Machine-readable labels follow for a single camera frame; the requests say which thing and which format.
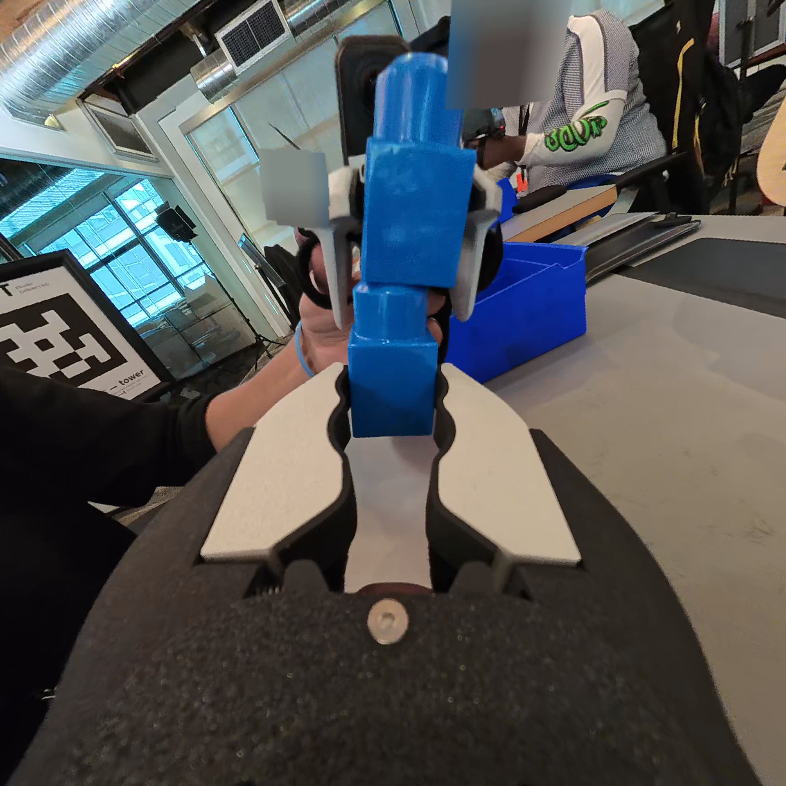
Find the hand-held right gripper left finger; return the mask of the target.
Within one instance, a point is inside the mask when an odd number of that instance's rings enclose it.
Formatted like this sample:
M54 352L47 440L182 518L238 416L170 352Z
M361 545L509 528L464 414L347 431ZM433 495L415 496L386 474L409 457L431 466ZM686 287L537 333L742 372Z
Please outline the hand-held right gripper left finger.
M253 427L203 545L208 565L257 565L282 584L297 562L345 590L358 507L350 463L348 369L333 363Z

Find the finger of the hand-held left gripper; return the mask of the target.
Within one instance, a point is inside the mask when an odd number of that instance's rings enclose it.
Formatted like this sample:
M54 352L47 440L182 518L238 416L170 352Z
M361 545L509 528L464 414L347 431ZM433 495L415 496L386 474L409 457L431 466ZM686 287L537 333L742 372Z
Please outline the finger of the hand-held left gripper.
M500 218L502 191L496 182L480 167L472 176L470 204L461 239L457 277L449 291L452 310L457 320L471 318L477 298L479 277L483 264L486 236Z
M364 211L362 172L362 167L342 167L329 174L328 219L319 229L330 308L339 330L350 325L352 247L361 237Z

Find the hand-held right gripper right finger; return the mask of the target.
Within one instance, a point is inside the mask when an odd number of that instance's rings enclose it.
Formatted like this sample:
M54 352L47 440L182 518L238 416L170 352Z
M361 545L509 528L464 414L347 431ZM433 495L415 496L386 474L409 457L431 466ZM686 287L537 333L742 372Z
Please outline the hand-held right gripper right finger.
M582 556L531 429L479 382L444 363L436 381L425 510L431 584L448 591L480 563L497 591L520 566L578 568Z

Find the person's left forearm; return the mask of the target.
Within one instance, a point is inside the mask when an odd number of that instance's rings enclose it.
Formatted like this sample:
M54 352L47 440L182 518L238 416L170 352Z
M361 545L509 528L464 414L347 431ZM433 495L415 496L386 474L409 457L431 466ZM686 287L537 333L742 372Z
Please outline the person's left forearm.
M2 508L138 506L159 486L188 483L308 378L294 341L244 384L180 407L2 370Z

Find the person's left hand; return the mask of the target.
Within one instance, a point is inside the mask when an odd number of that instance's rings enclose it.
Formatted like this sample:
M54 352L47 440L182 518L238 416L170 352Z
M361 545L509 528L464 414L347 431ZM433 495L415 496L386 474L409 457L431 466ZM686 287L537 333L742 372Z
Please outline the person's left hand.
M309 281L312 290L328 293L325 263L320 244L313 248L306 243L299 252L299 260L308 259ZM303 358L315 373L334 362L348 364L350 326L338 329L332 311L314 303L306 292L300 300L300 322ZM427 329L441 346L449 333L449 308L447 295L440 290L430 290L427 298Z

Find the black hanging jacket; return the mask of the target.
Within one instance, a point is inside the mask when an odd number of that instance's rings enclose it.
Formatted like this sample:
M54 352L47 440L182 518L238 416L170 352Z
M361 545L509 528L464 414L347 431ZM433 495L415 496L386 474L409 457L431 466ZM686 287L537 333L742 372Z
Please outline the black hanging jacket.
M263 255L283 280L283 288L280 288L280 292L289 310L291 327L294 329L300 321L300 300L303 296L296 256L280 244L264 247Z

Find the blue wristband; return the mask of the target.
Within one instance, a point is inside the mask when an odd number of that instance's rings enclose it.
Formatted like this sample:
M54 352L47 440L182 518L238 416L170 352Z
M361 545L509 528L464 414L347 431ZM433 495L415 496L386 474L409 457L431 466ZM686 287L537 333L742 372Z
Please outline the blue wristband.
M309 364L307 354L304 352L303 349L303 326L301 321L299 321L296 325L292 342L296 347L296 356L298 358L298 362L300 363L300 367L307 374L309 378L314 377L315 372L312 369L311 365Z

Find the black tripod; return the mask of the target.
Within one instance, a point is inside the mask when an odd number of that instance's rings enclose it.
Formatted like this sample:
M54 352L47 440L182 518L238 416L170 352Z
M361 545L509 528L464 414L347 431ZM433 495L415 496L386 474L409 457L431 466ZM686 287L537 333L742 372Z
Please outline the black tripod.
M217 364L261 341L230 290L202 258L177 276L182 286L187 322L181 333L200 359Z

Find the white ceiling vent grille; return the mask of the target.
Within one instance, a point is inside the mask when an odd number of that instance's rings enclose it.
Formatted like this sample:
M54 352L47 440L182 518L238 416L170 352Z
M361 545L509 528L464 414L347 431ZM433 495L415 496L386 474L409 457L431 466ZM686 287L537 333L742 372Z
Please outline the white ceiling vent grille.
M220 28L215 37L232 70L248 70L294 34L277 1L259 1Z

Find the white paper sheets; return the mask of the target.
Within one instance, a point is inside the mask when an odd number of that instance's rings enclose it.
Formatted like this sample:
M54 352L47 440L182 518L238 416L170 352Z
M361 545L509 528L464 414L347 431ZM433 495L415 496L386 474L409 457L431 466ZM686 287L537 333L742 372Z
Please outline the white paper sheets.
M577 230L569 231L568 228L560 230L553 235L544 237L535 243L540 244L563 244L568 246L586 247L603 241L617 233L629 230L636 226L658 218L660 214L655 212L641 213L618 213L608 214L602 218L593 219L582 224Z

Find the black folder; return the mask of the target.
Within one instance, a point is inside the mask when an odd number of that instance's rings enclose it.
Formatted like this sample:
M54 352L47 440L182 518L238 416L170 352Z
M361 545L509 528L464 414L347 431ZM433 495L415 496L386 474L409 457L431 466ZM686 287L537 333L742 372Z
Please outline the black folder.
M698 231L702 221L691 215L670 213L640 221L592 243L585 253L587 286L608 275L631 267L655 251Z

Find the black framed marker sign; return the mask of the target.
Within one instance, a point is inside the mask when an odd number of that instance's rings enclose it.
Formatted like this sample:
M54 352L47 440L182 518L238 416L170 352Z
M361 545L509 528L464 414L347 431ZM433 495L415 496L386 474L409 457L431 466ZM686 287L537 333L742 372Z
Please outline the black framed marker sign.
M68 250L2 263L1 365L126 400L175 384Z

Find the person's torso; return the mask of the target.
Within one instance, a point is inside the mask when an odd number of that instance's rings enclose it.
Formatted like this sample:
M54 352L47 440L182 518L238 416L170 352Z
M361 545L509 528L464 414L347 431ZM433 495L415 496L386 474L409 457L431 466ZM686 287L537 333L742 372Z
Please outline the person's torso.
M76 638L136 535L92 505L2 492L1 779L23 759Z

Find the black backpack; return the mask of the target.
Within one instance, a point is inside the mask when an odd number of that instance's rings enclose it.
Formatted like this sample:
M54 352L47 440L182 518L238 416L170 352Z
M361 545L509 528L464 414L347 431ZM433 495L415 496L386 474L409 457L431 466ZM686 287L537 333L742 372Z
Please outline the black backpack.
M713 2L669 1L630 30L645 97L666 144L666 189L681 212L704 214L741 149L735 73L707 48Z

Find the silver ceiling duct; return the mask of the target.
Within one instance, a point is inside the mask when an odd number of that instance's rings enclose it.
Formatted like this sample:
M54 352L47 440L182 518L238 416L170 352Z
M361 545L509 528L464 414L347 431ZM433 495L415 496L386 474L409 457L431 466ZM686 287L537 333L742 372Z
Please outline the silver ceiling duct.
M40 2L2 40L2 106L16 119L45 125L99 86L140 72L161 59L175 40L186 48L156 75L134 86L164 90L188 68L210 103L221 100L262 66L293 58L389 2L279 2L294 39L237 74L215 33L256 2L84 1Z

